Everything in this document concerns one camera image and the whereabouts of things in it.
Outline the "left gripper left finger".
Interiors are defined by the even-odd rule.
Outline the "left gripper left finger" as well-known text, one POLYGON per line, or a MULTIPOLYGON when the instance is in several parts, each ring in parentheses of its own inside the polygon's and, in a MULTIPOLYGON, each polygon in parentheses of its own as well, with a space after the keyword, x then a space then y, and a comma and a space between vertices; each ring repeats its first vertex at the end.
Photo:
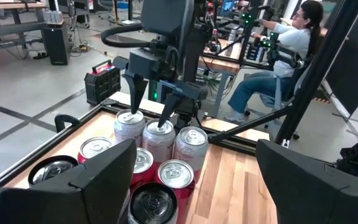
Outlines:
POLYGON ((31 188, 0 188, 0 224, 117 223, 135 158, 127 139, 31 188))

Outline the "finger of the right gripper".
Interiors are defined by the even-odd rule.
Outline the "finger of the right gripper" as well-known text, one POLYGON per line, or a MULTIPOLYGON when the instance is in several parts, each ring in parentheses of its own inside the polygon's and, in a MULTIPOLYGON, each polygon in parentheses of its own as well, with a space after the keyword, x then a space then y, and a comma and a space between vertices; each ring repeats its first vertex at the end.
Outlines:
POLYGON ((126 72, 123 77, 129 85, 131 98, 131 113, 135 114, 140 106, 148 81, 138 74, 126 72))
POLYGON ((158 121, 158 128, 161 128, 165 122, 170 118, 171 114, 176 110, 176 108, 183 101, 184 96, 176 93, 169 93, 165 100, 165 106, 160 115, 160 119, 158 121))

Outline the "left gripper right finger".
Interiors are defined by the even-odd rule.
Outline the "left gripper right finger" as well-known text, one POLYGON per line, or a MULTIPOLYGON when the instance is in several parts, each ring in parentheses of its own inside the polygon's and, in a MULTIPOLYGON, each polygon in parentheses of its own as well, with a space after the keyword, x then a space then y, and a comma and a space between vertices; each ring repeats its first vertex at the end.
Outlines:
POLYGON ((267 140, 256 158, 281 223, 358 224, 358 177, 267 140))

